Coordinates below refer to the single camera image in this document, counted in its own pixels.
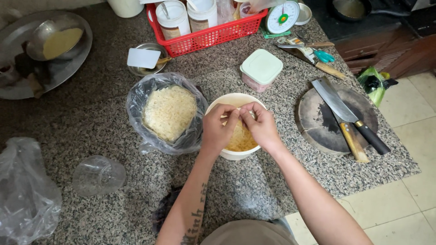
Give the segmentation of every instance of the tile floor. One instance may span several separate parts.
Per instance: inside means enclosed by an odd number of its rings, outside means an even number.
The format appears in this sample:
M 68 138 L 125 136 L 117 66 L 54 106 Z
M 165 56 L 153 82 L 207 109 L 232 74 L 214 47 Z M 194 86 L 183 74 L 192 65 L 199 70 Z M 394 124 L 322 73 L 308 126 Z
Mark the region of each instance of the tile floor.
M 422 173 L 339 199 L 375 245 L 436 245 L 436 78 L 398 80 L 380 111 Z M 316 240 L 299 213 L 287 217 L 299 245 Z

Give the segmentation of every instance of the metal tray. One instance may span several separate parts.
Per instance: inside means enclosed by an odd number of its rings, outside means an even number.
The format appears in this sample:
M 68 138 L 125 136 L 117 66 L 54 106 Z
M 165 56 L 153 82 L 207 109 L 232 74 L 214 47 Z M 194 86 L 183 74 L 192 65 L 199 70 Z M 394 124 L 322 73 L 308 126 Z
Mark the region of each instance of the metal tray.
M 32 35 L 33 31 L 39 25 L 54 16 L 62 14 L 75 15 L 83 22 L 83 25 L 86 29 L 85 33 L 87 35 L 85 40 L 85 48 L 83 49 L 82 53 L 72 60 L 51 62 L 49 65 L 51 82 L 44 85 L 45 92 L 48 92 L 65 82 L 74 73 L 76 73 L 76 71 L 85 61 L 92 45 L 92 31 L 88 22 L 82 17 L 73 13 L 64 11 L 45 11 L 27 15 L 0 30 L 0 52 L 13 63 L 14 57 L 23 52 L 21 43 L 27 41 Z M 2 99 L 27 99 L 32 97 L 33 92 L 30 89 L 26 79 L 21 79 L 12 86 L 0 88 L 0 98 Z

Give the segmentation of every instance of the hand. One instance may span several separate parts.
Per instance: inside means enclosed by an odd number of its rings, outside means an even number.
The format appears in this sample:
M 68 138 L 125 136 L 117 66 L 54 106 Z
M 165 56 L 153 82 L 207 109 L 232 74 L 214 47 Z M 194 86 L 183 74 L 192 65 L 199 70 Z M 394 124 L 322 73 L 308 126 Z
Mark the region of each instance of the hand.
M 217 104 L 203 117 L 201 150 L 216 157 L 226 147 L 238 123 L 239 111 L 232 105 Z
M 253 111 L 257 119 L 255 120 L 249 111 Z M 282 140 L 277 132 L 276 123 L 271 112 L 266 110 L 261 104 L 251 102 L 241 106 L 239 111 L 243 124 L 250 130 L 254 140 L 268 153 L 282 146 Z

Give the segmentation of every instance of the red plastic basket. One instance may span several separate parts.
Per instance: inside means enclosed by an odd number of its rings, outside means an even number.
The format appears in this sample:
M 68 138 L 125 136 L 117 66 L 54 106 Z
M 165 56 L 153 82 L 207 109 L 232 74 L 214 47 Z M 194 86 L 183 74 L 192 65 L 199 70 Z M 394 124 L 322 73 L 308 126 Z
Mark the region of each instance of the red plastic basket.
M 157 22 L 156 6 L 153 3 L 147 4 L 148 21 L 154 30 L 157 43 L 164 46 L 173 58 L 253 34 L 257 32 L 261 19 L 265 17 L 267 13 L 268 10 L 264 9 L 260 13 L 250 17 L 165 40 L 160 25 Z

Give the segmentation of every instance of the person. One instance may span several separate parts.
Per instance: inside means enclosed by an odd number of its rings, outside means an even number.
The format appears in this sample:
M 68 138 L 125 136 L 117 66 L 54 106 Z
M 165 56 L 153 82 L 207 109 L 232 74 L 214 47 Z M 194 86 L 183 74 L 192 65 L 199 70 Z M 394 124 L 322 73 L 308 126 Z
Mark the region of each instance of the person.
M 241 106 L 217 104 L 203 118 L 203 140 L 192 171 L 157 236 L 156 245 L 197 244 L 207 183 L 219 153 L 230 141 L 238 120 L 276 161 L 308 229 L 321 245 L 371 245 L 351 215 L 306 171 L 282 143 L 274 117 L 257 102 Z M 231 221 L 207 236 L 202 245 L 291 244 L 293 235 L 266 221 Z

